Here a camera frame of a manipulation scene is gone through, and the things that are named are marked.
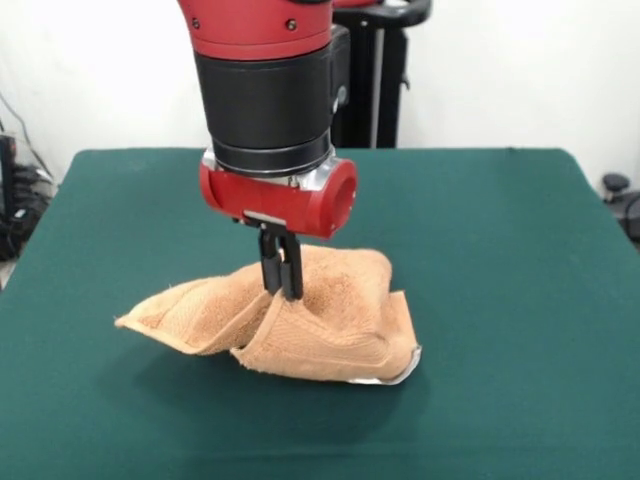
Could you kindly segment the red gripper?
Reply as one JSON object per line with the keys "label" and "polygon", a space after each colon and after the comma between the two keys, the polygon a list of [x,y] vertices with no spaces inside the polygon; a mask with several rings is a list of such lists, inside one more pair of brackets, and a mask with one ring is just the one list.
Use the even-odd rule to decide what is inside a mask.
{"label": "red gripper", "polygon": [[[330,238],[348,222],[358,174],[354,162],[332,156],[303,174],[260,179],[224,170],[215,156],[205,155],[200,164],[199,183],[206,203],[229,217],[284,226],[296,234]],[[265,290],[275,295],[282,286],[285,298],[296,301],[303,297],[301,246],[290,232],[279,237],[281,262],[277,236],[262,225],[260,262]]]}

